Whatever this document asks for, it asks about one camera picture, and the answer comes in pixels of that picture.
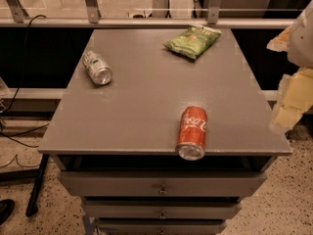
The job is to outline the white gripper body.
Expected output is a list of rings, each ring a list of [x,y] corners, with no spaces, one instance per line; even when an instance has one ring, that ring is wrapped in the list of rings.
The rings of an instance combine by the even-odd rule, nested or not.
[[[291,26],[288,59],[299,67],[313,68],[313,0]]]

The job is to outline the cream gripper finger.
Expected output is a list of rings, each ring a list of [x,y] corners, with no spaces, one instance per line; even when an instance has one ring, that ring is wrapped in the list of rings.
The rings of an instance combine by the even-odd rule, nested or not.
[[[287,52],[289,49],[290,33],[291,26],[288,26],[279,35],[271,39],[266,48],[275,52]]]
[[[278,89],[269,128],[277,134],[292,130],[303,114],[313,107],[313,69],[300,68],[284,74]]]

